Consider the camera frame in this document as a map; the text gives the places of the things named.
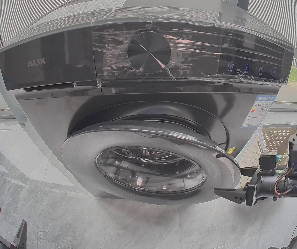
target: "plastic wrap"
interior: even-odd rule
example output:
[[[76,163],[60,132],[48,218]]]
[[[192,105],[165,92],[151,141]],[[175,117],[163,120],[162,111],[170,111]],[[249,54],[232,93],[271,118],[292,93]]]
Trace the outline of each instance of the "plastic wrap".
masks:
[[[286,84],[293,48],[266,24],[222,13],[185,8],[114,8],[93,20],[92,42],[98,81],[208,80]],[[171,55],[159,71],[140,72],[128,46],[153,31],[167,40]]]
[[[200,7],[214,10],[157,6],[157,1],[151,6],[127,6],[141,4],[138,0],[101,1],[64,5],[7,44],[90,27],[99,86],[113,80],[287,83],[293,45],[269,25],[224,1],[202,0]],[[168,42],[170,59],[158,71],[140,72],[129,62],[128,46],[136,35],[149,31]]]

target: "front-load washing machine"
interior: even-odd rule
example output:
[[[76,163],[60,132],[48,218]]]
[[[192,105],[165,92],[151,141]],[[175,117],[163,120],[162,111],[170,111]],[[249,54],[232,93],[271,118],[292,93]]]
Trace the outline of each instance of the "front-load washing machine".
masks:
[[[287,83],[293,45],[223,0],[78,0],[0,50],[7,90],[97,197],[217,198]]]

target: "warning sticker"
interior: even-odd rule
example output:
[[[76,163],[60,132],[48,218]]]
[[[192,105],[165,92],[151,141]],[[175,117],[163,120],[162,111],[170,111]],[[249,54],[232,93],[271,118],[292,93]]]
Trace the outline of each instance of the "warning sticker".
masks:
[[[242,127],[258,126],[265,118],[268,110],[275,101],[275,95],[258,95],[256,101],[251,107],[248,116],[246,116]]]
[[[231,154],[234,151],[235,147],[231,147],[228,149],[228,154]]]

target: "motor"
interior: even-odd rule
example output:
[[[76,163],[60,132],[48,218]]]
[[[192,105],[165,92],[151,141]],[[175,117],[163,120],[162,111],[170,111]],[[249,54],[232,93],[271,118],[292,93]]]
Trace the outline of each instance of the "motor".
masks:
[[[276,150],[264,151],[259,166],[241,168],[241,175],[251,177],[244,189],[214,189],[214,193],[235,203],[255,205],[272,197],[297,197],[297,133],[289,137],[288,165],[277,166]]]

